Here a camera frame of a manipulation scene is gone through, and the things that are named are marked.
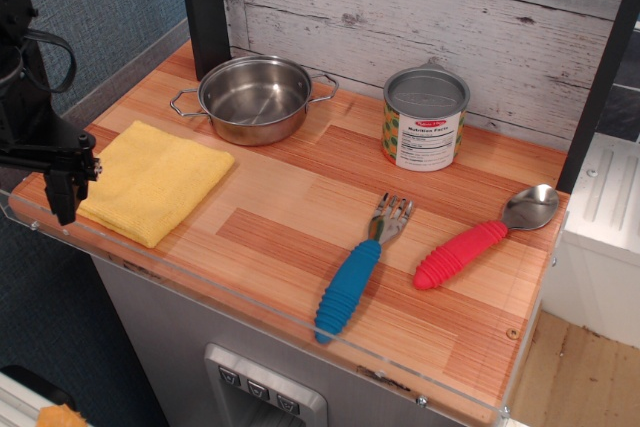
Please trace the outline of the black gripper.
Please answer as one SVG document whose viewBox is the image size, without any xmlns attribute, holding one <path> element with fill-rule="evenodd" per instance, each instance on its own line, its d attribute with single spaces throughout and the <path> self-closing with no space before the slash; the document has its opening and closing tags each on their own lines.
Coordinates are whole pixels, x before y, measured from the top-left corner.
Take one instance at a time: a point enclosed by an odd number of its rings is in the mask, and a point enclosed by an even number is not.
<svg viewBox="0 0 640 427">
<path fill-rule="evenodd" d="M 45 114 L 25 140 L 1 143 L 1 166 L 45 173 L 51 212 L 65 226 L 75 221 L 76 199 L 87 198 L 89 181 L 102 172 L 95 146 L 93 135 L 56 114 Z"/>
</svg>

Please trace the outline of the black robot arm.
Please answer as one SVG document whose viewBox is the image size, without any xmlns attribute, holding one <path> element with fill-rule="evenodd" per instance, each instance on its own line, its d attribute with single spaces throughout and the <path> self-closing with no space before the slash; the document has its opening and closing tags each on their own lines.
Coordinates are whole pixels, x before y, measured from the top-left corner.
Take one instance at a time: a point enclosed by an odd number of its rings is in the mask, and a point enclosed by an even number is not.
<svg viewBox="0 0 640 427">
<path fill-rule="evenodd" d="M 76 220 L 101 165 L 93 153 L 95 137 L 52 107 L 52 96 L 73 83 L 77 63 L 64 39 L 30 27 L 37 15 L 32 0 L 1 0 L 1 165 L 42 173 L 50 210 L 64 226 Z M 69 54 L 66 76 L 57 86 L 49 83 L 41 43 Z"/>
</svg>

